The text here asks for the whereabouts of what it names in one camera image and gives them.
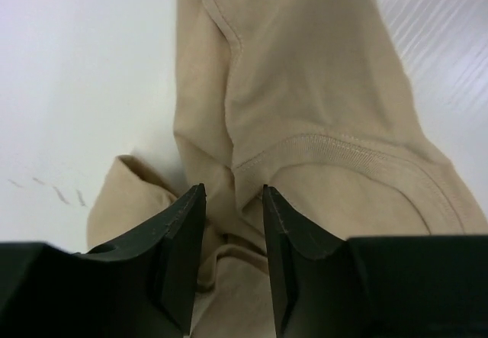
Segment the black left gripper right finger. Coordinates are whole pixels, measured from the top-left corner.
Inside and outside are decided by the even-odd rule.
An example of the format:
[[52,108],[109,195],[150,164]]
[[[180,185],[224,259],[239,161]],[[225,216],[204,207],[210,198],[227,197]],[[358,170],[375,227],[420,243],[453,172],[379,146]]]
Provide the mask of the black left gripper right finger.
[[485,337],[487,238],[341,240],[263,192],[279,337]]

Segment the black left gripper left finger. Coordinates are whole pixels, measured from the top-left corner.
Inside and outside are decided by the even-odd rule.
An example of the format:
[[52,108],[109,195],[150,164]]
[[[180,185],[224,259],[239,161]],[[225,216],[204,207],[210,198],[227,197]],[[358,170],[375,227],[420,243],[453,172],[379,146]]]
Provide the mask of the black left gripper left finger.
[[189,333],[206,195],[175,203],[87,253],[1,245],[3,337],[183,337]]

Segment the beige t shirt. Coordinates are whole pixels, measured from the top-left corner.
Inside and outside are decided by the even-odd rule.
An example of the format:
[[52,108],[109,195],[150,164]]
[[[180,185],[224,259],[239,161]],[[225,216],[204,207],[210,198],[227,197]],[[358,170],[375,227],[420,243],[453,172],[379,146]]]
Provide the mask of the beige t shirt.
[[337,237],[486,233],[377,0],[178,0],[174,133],[204,184],[192,337],[273,337],[262,189]]

